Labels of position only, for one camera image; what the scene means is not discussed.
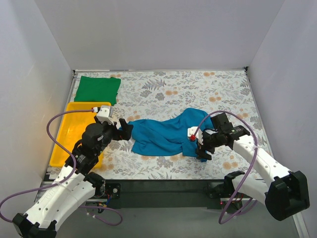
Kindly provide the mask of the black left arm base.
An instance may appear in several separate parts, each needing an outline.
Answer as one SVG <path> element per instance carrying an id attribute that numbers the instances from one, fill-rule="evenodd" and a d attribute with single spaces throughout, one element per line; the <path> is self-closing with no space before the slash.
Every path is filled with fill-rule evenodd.
<path id="1" fill-rule="evenodd" d="M 104 179 L 97 181 L 95 195 L 96 199 L 119 199 L 121 193 L 121 184 L 109 182 Z"/>

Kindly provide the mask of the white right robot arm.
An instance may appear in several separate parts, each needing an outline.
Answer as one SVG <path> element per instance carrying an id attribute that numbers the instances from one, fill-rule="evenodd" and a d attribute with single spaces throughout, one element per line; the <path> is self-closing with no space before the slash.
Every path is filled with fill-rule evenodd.
<path id="1" fill-rule="evenodd" d="M 282 221 L 310 207 L 307 177 L 293 172 L 277 162 L 258 145 L 251 127 L 244 121 L 233 126 L 228 120 L 230 112 L 216 111 L 206 116 L 213 127 L 201 129 L 202 124 L 187 130 L 187 137 L 195 141 L 198 159 L 211 160 L 217 147 L 227 146 L 249 164 L 246 172 L 234 171 L 222 183 L 209 188 L 211 196 L 229 196 L 225 209 L 238 195 L 263 204 L 278 221 Z"/>

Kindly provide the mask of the yellow plastic tray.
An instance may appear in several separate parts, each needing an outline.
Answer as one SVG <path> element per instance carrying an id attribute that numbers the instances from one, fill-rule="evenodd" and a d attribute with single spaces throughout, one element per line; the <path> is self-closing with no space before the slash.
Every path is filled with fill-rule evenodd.
<path id="1" fill-rule="evenodd" d="M 89 110 L 93 107 L 110 106 L 109 102 L 70 102 L 66 110 Z M 57 142 L 63 145 L 67 150 L 72 151 L 75 143 L 82 138 L 85 128 L 95 122 L 95 113 L 92 112 L 77 112 L 66 114 L 63 116 L 60 129 L 57 135 Z M 50 166 L 61 168 L 66 159 L 69 157 L 64 150 L 55 145 L 51 159 Z"/>

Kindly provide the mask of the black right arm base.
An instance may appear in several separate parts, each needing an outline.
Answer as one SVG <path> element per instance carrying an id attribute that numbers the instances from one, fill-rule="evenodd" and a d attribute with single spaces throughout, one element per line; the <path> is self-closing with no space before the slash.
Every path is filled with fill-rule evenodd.
<path id="1" fill-rule="evenodd" d="M 214 199 L 219 199 L 221 206 L 225 206 L 228 203 L 231 192 L 228 192 L 225 188 L 223 183 L 221 182 L 209 182 L 203 188 L 203 192 L 209 197 Z M 236 206 L 238 208 L 242 207 L 243 205 L 244 194 L 237 193 L 233 200 L 231 201 L 230 205 Z"/>

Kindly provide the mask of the blue t shirt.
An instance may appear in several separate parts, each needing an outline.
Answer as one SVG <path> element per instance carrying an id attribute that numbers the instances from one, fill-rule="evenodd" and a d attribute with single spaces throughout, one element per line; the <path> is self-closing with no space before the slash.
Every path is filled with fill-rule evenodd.
<path id="1" fill-rule="evenodd" d="M 187 108 L 177 117 L 165 121 L 140 119 L 130 121 L 133 126 L 132 152 L 143 156 L 174 156 L 182 154 L 196 157 L 197 145 L 187 137 L 187 130 L 198 126 L 208 114 L 202 110 Z"/>

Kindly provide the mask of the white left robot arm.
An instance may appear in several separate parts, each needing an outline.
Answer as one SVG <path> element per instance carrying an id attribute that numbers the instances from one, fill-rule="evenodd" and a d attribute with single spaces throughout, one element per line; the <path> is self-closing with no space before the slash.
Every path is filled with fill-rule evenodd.
<path id="1" fill-rule="evenodd" d="M 87 199 L 106 193 L 106 180 L 92 171 L 99 155 L 111 141 L 129 140 L 133 126 L 124 119 L 116 123 L 96 121 L 88 125 L 76 142 L 53 186 L 13 224 L 23 238 L 54 238 L 61 224 Z"/>

